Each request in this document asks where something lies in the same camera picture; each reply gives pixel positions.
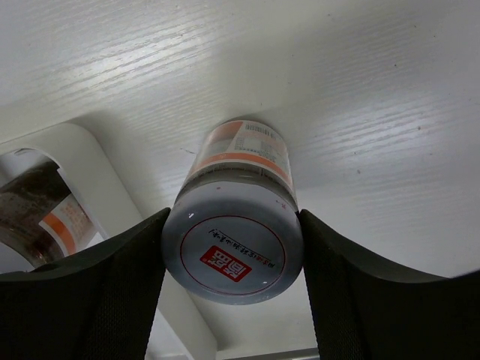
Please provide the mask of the white lid spice jar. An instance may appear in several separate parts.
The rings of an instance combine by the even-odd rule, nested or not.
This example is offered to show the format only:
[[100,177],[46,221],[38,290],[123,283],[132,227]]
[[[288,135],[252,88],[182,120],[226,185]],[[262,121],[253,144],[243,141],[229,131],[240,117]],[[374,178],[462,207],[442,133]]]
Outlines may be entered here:
[[303,251],[285,140],[263,121],[220,123],[203,140],[163,226],[168,272],[204,299],[256,304],[293,284]]
[[96,233],[52,161],[1,186],[1,247],[34,269],[84,250]]

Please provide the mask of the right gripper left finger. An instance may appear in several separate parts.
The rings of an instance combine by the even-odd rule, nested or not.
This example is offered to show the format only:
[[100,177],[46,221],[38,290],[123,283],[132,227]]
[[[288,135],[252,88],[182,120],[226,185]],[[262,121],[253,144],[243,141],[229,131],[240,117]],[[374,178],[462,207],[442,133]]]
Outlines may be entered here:
[[30,272],[1,276],[3,359],[143,359],[165,265],[163,209]]

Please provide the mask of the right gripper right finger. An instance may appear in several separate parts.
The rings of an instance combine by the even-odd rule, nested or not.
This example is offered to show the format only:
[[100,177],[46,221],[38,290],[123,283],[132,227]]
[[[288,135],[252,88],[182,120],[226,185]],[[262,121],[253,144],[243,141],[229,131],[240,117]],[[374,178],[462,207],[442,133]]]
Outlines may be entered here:
[[446,278],[386,259],[299,215],[321,359],[477,359],[479,273]]

